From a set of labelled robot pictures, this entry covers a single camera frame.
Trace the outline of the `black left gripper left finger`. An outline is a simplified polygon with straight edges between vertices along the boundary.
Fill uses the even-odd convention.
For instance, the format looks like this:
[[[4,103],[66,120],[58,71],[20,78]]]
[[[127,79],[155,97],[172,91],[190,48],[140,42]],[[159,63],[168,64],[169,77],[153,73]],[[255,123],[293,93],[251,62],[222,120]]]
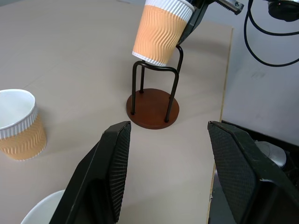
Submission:
[[[77,165],[51,224],[115,224],[128,170],[131,123],[110,126]]]

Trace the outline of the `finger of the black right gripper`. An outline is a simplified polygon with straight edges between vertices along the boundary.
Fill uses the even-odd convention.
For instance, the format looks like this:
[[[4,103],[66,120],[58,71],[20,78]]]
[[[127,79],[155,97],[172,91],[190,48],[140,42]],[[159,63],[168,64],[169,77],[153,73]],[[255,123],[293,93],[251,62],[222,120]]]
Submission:
[[[213,0],[188,0],[189,3],[192,4],[195,11],[193,12],[190,20],[187,23],[179,41],[178,45],[180,45],[201,23],[204,14],[210,4],[212,4]]]

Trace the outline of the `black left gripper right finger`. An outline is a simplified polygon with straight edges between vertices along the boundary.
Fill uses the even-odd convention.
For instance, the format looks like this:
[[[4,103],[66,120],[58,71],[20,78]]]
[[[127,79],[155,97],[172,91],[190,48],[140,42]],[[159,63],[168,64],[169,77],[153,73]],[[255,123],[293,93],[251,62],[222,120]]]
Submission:
[[[237,224],[297,224],[299,190],[275,162],[236,126],[210,121],[219,181]]]

